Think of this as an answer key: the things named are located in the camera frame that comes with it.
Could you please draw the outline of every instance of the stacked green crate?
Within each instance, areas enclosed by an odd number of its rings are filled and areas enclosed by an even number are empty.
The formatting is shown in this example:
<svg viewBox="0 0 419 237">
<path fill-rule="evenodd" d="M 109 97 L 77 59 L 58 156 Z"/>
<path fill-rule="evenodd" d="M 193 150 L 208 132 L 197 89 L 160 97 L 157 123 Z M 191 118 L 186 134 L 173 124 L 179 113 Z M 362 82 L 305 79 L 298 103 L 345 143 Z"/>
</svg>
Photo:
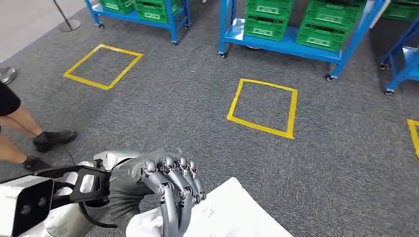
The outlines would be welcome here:
<svg viewBox="0 0 419 237">
<path fill-rule="evenodd" d="M 295 41 L 338 52 L 364 9 L 364 0 L 310 0 Z"/>
<path fill-rule="evenodd" d="M 246 0 L 244 35 L 282 40 L 292 7 L 292 0 Z"/>
<path fill-rule="evenodd" d="M 168 23 L 166 12 L 166 0 L 135 0 L 135 10 L 138 17 L 142 20 L 154 21 L 159 23 Z M 180 10 L 178 0 L 170 0 L 171 12 L 176 16 Z"/>
<path fill-rule="evenodd" d="M 105 10 L 127 15 L 134 10 L 134 0 L 99 0 Z"/>
<path fill-rule="evenodd" d="M 418 14 L 418 0 L 393 0 L 381 17 L 392 20 L 414 21 Z"/>
</svg>

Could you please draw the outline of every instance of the white bag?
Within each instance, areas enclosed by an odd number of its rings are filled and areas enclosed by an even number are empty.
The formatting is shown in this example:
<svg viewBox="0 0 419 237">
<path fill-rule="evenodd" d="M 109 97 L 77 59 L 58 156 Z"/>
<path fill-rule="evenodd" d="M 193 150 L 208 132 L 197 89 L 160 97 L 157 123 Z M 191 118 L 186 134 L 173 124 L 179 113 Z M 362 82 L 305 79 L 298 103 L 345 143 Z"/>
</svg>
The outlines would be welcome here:
<svg viewBox="0 0 419 237">
<path fill-rule="evenodd" d="M 161 237 L 160 209 L 136 215 L 126 229 L 127 237 Z M 207 195 L 192 209 L 191 222 L 184 237 L 292 237 L 266 213 L 236 178 Z"/>
</svg>

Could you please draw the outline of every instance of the yellow tape square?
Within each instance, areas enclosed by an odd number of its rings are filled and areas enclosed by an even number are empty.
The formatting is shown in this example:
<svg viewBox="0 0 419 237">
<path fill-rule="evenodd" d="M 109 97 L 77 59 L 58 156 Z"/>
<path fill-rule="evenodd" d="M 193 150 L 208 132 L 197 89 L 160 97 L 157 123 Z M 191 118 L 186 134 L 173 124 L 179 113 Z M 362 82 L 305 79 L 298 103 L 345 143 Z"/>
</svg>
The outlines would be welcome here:
<svg viewBox="0 0 419 237">
<path fill-rule="evenodd" d="M 250 83 L 272 86 L 274 88 L 288 90 L 288 91 L 291 92 L 290 110 L 288 112 L 287 130 L 285 132 L 284 131 L 279 131 L 279 130 L 276 130 L 276 129 L 272 129 L 270 127 L 265 127 L 265 126 L 262 126 L 262 125 L 259 125 L 259 124 L 256 124 L 256 123 L 252 123 L 252 122 L 249 122 L 249 121 L 245 121 L 243 119 L 236 118 L 236 117 L 233 116 L 234 109 L 236 108 L 237 99 L 239 98 L 240 92 L 242 91 L 242 87 L 243 87 L 244 82 L 250 82 Z M 293 131 L 294 131 L 294 118 L 295 118 L 296 106 L 297 106 L 297 90 L 296 89 L 281 86 L 281 85 L 276 85 L 276 84 L 272 84 L 272 83 L 268 83 L 268 82 L 264 82 L 264 81 L 241 78 L 240 81 L 239 81 L 239 85 L 237 86 L 236 95 L 233 98 L 233 102 L 231 102 L 231 106 L 230 106 L 230 110 L 228 111 L 227 119 L 230 120 L 230 121 L 242 124 L 244 126 L 257 129 L 257 130 L 261 130 L 261 131 L 269 132 L 269 133 L 272 133 L 272 134 L 275 134 L 275 135 L 278 135 L 278 136 L 294 139 Z"/>
<path fill-rule="evenodd" d="M 408 119 L 407 125 L 409 126 L 410 136 L 412 137 L 413 147 L 415 148 L 416 156 L 419 159 L 419 136 L 418 131 L 416 130 L 416 126 L 419 126 L 419 122 Z"/>
<path fill-rule="evenodd" d="M 128 66 L 109 84 L 109 85 L 104 85 L 104 84 L 100 84 L 91 80 L 87 80 L 75 75 L 72 75 L 71 72 L 74 71 L 74 69 L 76 69 L 78 66 L 80 66 L 80 64 L 82 64 L 84 61 L 86 61 L 91 55 L 93 55 L 96 51 L 98 51 L 100 48 L 106 48 L 109 50 L 113 50 L 116 52 L 120 52 L 120 53 L 126 53 L 129 55 L 133 55 L 135 56 L 135 58 L 128 64 Z M 75 65 L 73 65 L 72 67 L 70 67 L 65 73 L 64 73 L 64 77 L 87 84 L 87 85 L 91 85 L 103 90 L 109 90 L 112 87 L 115 86 L 115 84 L 117 82 L 119 82 L 119 80 L 128 72 L 129 69 L 131 69 L 131 67 L 134 66 L 134 64 L 143 56 L 142 53 L 136 53 L 136 52 L 132 52 L 132 51 L 128 51 L 125 49 L 121 49 L 121 48 L 115 48 L 112 46 L 107 46 L 104 44 L 100 44 L 98 45 L 96 48 L 94 48 L 92 51 L 90 51 L 84 58 L 82 58 L 79 62 L 77 62 Z"/>
</svg>

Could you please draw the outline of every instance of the black shorts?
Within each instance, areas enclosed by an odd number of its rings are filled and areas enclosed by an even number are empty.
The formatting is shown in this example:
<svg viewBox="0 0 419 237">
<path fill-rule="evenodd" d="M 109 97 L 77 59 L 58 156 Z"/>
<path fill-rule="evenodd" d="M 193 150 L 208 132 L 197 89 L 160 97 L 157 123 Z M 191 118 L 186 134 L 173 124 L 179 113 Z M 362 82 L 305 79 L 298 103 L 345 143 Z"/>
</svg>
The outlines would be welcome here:
<svg viewBox="0 0 419 237">
<path fill-rule="evenodd" d="M 7 116 L 20 107 L 20 99 L 5 84 L 0 82 L 0 116 Z"/>
</svg>

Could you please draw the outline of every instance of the blue shelving cart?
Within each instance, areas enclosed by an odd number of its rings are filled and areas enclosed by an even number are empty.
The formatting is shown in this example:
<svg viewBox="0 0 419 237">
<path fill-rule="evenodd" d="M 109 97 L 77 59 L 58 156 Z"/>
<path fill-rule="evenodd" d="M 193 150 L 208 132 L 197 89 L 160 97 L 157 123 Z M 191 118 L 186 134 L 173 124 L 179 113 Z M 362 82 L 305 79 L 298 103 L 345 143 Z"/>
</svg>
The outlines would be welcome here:
<svg viewBox="0 0 419 237">
<path fill-rule="evenodd" d="M 171 8 L 170 1 L 165 0 L 166 13 L 167 13 L 167 16 L 168 16 L 168 23 L 167 24 L 142 20 L 138 17 L 137 12 L 135 10 L 133 10 L 132 12 L 130 12 L 127 15 L 122 15 L 122 14 L 119 14 L 119 13 L 115 13 L 115 12 L 111 12 L 111 11 L 107 11 L 107 10 L 103 9 L 102 6 L 99 3 L 92 6 L 90 4 L 89 0 L 84 0 L 84 1 L 86 3 L 86 6 L 87 6 L 92 18 L 93 18 L 93 21 L 101 29 L 104 29 L 105 27 L 102 24 L 102 22 L 100 22 L 98 16 L 106 16 L 106 17 L 110 17 L 110 18 L 116 18 L 116 19 L 119 19 L 119 20 L 123 20 L 123 21 L 130 21 L 130 22 L 134 22 L 134 23 L 139 23 L 139 24 L 164 28 L 164 29 L 167 29 L 167 30 L 170 31 L 171 42 L 174 45 L 177 45 L 178 41 L 179 41 L 178 38 L 177 38 L 177 29 L 179 29 L 179 27 L 181 27 L 181 26 L 184 26 L 186 29 L 188 29 L 189 25 L 191 24 L 189 22 L 188 0 L 181 0 L 182 7 L 180 8 L 180 10 L 177 12 L 177 14 L 175 16 L 173 16 L 173 14 L 171 12 L 172 8 Z"/>
<path fill-rule="evenodd" d="M 419 81 L 419 50 L 418 48 L 405 46 L 405 43 L 419 34 L 419 15 L 410 25 L 408 30 L 399 38 L 397 43 L 382 58 L 381 69 L 391 69 L 393 79 L 385 86 L 386 95 L 394 94 L 394 89 L 404 80 L 411 79 Z M 399 70 L 396 65 L 396 55 L 403 53 L 403 67 Z"/>
<path fill-rule="evenodd" d="M 364 8 L 352 37 L 350 38 L 345 50 L 330 52 L 323 49 L 312 48 L 297 44 L 295 37 L 298 28 L 287 26 L 282 41 L 272 41 L 256 37 L 244 36 L 245 20 L 236 18 L 237 0 L 220 0 L 220 31 L 218 54 L 225 58 L 227 55 L 225 44 L 234 43 L 246 45 L 254 48 L 261 48 L 279 53 L 291 54 L 295 56 L 310 58 L 314 60 L 335 63 L 336 67 L 331 74 L 326 75 L 326 80 L 332 81 L 337 78 L 348 61 L 355 48 L 358 46 L 362 37 L 369 30 L 375 17 L 379 14 L 385 0 L 369 0 Z"/>
</svg>

